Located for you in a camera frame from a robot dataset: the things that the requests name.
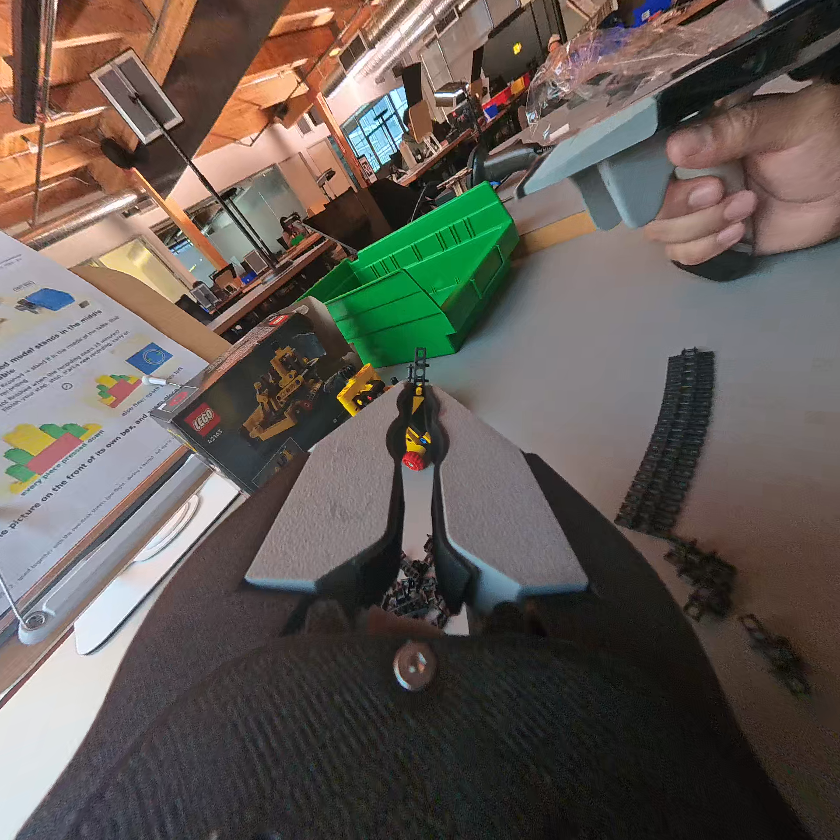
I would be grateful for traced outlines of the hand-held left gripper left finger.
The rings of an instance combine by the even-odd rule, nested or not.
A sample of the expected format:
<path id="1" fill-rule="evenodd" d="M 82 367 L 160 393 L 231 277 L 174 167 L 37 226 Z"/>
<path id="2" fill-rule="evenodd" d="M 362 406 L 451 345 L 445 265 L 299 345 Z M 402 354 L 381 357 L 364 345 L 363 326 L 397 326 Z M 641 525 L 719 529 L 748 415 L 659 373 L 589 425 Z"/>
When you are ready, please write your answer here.
<path id="1" fill-rule="evenodd" d="M 337 601 L 380 601 L 400 568 L 404 430 L 394 386 L 320 441 L 246 572 L 250 585 Z"/>

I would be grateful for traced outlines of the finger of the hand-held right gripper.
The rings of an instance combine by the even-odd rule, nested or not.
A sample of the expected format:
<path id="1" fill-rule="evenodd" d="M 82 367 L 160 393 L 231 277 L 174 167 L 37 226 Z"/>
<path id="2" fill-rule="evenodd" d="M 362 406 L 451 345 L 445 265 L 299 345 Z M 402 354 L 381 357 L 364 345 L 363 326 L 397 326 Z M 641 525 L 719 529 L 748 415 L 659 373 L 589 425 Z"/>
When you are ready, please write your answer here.
<path id="1" fill-rule="evenodd" d="M 528 171 L 518 185 L 518 197 L 539 192 L 645 142 L 656 134 L 658 122 L 658 99 L 646 98 L 567 136 Z"/>

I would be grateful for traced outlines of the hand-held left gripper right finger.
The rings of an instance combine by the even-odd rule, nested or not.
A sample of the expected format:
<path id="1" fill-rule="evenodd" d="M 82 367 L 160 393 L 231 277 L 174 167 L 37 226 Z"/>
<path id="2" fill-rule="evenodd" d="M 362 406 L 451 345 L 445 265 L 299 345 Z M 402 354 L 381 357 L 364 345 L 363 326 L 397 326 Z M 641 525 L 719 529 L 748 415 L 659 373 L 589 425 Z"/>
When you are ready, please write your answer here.
<path id="1" fill-rule="evenodd" d="M 519 447 L 441 388 L 429 390 L 433 537 L 450 608 L 587 590 L 587 575 Z"/>

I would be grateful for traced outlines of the yellow lego piece red hub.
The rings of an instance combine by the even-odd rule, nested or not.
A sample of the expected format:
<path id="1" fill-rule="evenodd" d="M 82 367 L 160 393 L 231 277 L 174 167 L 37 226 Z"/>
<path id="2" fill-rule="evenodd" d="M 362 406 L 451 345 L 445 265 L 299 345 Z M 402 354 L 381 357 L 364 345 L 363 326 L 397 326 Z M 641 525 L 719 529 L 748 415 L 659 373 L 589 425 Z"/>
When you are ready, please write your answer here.
<path id="1" fill-rule="evenodd" d="M 418 346 L 397 397 L 405 441 L 402 464 L 416 472 L 439 463 L 448 451 L 442 397 L 430 385 L 427 369 L 427 350 Z"/>

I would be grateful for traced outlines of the yellow black lego assembly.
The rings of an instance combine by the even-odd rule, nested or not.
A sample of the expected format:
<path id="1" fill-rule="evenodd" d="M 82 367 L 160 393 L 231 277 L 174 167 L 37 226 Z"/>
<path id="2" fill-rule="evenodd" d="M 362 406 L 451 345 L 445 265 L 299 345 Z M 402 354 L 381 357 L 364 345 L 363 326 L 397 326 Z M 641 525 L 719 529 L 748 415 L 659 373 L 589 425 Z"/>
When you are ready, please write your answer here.
<path id="1" fill-rule="evenodd" d="M 383 381 L 372 364 L 364 364 L 348 379 L 336 399 L 347 414 L 355 417 L 390 388 L 391 386 Z"/>

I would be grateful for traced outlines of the black lego set box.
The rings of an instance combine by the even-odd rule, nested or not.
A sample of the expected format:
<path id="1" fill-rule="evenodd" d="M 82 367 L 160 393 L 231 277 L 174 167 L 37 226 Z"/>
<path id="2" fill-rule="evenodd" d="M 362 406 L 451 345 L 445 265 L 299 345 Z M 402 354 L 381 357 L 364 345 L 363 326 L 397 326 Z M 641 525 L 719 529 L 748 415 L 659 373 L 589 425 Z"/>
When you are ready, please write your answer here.
<path id="1" fill-rule="evenodd" d="M 360 368 L 325 304 L 304 297 L 259 322 L 150 417 L 252 495 L 350 418 L 338 395 Z"/>

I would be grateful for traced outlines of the pile of small lego pieces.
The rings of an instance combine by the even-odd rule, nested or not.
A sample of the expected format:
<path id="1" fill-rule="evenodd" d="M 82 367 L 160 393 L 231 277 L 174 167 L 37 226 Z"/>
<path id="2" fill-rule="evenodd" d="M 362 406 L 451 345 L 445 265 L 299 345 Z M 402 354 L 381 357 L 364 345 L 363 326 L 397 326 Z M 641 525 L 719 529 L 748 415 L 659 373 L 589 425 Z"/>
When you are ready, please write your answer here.
<path id="1" fill-rule="evenodd" d="M 431 534 L 427 535 L 421 558 L 402 552 L 398 574 L 382 597 L 381 609 L 445 629 L 451 612 L 438 586 Z"/>

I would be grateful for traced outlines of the person's right hand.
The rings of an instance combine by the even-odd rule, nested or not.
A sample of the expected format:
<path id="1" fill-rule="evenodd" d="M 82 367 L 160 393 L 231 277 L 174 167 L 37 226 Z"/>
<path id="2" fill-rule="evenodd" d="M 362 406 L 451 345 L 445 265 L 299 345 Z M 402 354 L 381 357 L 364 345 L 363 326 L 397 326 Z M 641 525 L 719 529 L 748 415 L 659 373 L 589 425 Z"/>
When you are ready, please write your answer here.
<path id="1" fill-rule="evenodd" d="M 698 266 L 752 228 L 753 253 L 821 245 L 839 232 L 839 87 L 825 80 L 758 96 L 674 132 L 667 155 L 688 171 L 740 163 L 744 188 L 702 175 L 672 181 L 646 237 L 668 259 Z"/>

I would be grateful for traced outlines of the black barcode scanner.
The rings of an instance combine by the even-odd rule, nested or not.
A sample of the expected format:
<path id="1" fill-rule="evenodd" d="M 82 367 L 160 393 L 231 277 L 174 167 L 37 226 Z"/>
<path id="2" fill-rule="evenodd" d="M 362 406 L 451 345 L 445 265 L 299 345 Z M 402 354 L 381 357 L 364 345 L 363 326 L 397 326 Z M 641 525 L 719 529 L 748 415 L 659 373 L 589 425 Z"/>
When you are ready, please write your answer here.
<path id="1" fill-rule="evenodd" d="M 477 145 L 467 163 L 469 188 L 484 182 L 504 182 L 517 172 L 529 170 L 549 151 L 550 147 L 537 143 L 517 143 L 497 152 Z"/>

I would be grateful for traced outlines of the clear plastic bag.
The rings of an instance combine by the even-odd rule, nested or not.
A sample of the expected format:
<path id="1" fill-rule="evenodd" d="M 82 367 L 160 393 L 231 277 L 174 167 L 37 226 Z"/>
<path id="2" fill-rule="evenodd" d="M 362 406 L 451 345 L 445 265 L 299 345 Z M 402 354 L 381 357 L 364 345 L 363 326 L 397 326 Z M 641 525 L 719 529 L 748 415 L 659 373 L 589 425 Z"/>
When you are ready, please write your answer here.
<path id="1" fill-rule="evenodd" d="M 538 124 L 562 108 L 600 100 L 611 106 L 671 81 L 768 16 L 762 2 L 619 2 L 537 71 L 524 112 L 528 127 L 547 137 L 550 129 Z"/>

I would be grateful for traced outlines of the black computer monitor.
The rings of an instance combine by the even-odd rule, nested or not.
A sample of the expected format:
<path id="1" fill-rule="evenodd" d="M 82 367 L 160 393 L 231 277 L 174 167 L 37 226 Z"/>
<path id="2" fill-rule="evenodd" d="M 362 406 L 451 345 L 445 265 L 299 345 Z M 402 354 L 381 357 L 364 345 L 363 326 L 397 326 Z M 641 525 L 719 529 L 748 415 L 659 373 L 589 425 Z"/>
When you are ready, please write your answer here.
<path id="1" fill-rule="evenodd" d="M 506 84 L 532 74 L 545 57 L 546 24 L 540 24 L 534 3 L 520 6 L 490 31 L 483 47 L 482 70 L 489 80 Z"/>

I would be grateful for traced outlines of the green plastic bin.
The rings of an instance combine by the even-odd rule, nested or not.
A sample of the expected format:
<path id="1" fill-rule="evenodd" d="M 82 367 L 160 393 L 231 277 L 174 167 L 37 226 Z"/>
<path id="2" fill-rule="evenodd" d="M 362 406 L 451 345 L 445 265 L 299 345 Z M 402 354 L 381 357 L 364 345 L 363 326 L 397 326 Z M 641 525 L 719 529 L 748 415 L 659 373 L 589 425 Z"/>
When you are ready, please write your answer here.
<path id="1" fill-rule="evenodd" d="M 485 182 L 364 248 L 350 262 L 380 277 L 432 259 L 480 262 L 493 248 L 511 260 L 518 243 L 508 210 Z"/>
<path id="2" fill-rule="evenodd" d="M 375 277 L 344 261 L 309 290 L 363 362 L 386 367 L 460 350 L 505 285 L 509 258 L 492 248 L 480 262 L 432 259 Z"/>

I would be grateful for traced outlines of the white document stand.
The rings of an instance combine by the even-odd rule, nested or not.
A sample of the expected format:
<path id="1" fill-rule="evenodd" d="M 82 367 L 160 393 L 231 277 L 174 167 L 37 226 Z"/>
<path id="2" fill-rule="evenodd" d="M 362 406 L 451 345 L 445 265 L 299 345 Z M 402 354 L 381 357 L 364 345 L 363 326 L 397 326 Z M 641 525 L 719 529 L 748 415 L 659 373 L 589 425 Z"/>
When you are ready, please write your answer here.
<path id="1" fill-rule="evenodd" d="M 2 698 L 68 635 L 79 655 L 97 652 L 241 499 L 233 482 L 190 456 L 29 605 L 8 611 L 2 592 Z"/>

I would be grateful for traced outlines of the loose black track links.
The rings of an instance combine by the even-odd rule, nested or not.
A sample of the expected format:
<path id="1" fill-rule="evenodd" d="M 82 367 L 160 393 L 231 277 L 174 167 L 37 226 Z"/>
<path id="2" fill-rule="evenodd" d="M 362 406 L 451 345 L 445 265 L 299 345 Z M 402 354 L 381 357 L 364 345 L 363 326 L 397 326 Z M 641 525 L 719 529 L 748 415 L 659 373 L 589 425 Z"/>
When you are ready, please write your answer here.
<path id="1" fill-rule="evenodd" d="M 679 578 L 691 585 L 691 593 L 683 606 L 688 618 L 699 622 L 704 616 L 726 618 L 732 609 L 732 593 L 739 573 L 716 551 L 700 549 L 696 540 L 668 538 L 668 561 Z"/>
<path id="2" fill-rule="evenodd" d="M 805 698 L 812 693 L 807 666 L 790 639 L 772 633 L 753 614 L 738 616 L 753 652 L 769 667 L 773 678 L 793 697 Z"/>

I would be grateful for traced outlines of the large window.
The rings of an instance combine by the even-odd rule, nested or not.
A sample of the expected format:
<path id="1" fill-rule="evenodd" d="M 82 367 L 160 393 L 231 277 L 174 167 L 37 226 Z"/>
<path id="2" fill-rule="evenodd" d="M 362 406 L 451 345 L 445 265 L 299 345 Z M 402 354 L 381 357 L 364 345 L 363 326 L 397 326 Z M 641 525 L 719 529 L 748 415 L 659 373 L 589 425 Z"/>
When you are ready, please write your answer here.
<path id="1" fill-rule="evenodd" d="M 400 145 L 406 108 L 404 87 L 398 87 L 363 105 L 341 124 L 356 158 L 365 158 L 375 172 L 390 164 L 395 154 L 399 165 L 403 160 Z"/>

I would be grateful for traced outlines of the brown cardboard board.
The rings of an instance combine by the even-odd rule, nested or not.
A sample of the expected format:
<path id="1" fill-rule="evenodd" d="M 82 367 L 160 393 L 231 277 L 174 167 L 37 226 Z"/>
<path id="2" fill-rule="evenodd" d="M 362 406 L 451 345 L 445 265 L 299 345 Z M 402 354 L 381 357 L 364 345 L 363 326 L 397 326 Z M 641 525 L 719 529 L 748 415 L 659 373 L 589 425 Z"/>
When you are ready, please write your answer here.
<path id="1" fill-rule="evenodd" d="M 215 362 L 228 351 L 225 339 L 141 280 L 95 266 L 75 266 L 70 271 L 205 362 Z"/>

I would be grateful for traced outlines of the printed instruction sheet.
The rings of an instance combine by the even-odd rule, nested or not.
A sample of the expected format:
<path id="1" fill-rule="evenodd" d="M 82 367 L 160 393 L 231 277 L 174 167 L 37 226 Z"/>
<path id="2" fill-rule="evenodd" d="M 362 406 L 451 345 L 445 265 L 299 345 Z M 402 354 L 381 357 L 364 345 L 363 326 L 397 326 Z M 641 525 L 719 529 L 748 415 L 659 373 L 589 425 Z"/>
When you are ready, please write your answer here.
<path id="1" fill-rule="evenodd" d="M 204 356 L 2 234 L 1 561 L 22 601 L 177 451 L 149 412 Z"/>

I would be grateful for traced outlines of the black slanted pole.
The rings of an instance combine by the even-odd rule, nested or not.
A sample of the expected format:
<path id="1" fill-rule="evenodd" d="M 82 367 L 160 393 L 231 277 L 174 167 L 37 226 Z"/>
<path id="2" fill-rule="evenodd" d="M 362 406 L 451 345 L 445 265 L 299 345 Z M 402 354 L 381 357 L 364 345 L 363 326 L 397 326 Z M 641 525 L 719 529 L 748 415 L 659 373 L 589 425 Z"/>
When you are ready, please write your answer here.
<path id="1" fill-rule="evenodd" d="M 194 173 L 197 180 L 203 187 L 219 202 L 225 212 L 234 220 L 234 224 L 246 236 L 247 240 L 254 246 L 254 249 L 260 253 L 267 265 L 276 270 L 278 267 L 278 260 L 275 254 L 270 250 L 264 239 L 256 232 L 256 229 L 249 222 L 247 217 L 237 208 L 236 204 L 231 199 L 227 199 L 220 193 L 212 183 L 205 177 L 204 173 L 197 167 L 191 158 L 187 156 L 182 147 L 173 139 L 170 131 L 164 126 L 161 119 L 151 110 L 147 102 L 137 92 L 132 90 L 129 94 L 131 101 L 136 104 L 145 114 L 150 118 L 154 125 L 161 131 L 170 146 L 175 150 L 185 165 Z"/>

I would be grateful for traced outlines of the hanging light panel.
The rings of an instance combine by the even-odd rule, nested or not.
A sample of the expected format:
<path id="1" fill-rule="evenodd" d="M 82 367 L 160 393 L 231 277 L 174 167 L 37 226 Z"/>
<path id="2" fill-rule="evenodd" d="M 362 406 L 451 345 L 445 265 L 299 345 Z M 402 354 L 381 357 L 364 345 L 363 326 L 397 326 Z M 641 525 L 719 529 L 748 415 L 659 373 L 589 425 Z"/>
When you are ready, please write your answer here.
<path id="1" fill-rule="evenodd" d="M 134 49 L 124 50 L 88 75 L 141 144 L 148 145 L 183 123 Z"/>

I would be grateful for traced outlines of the silver air duct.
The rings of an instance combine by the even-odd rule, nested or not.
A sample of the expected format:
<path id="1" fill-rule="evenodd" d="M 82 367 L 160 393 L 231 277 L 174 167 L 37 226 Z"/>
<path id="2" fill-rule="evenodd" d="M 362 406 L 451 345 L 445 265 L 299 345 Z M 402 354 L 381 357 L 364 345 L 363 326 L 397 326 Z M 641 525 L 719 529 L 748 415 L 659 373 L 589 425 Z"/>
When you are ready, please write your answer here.
<path id="1" fill-rule="evenodd" d="M 121 214 L 137 207 L 147 197 L 146 194 L 134 190 L 108 195 L 44 224 L 32 227 L 15 238 L 22 245 L 41 251 L 99 224 L 111 215 Z"/>

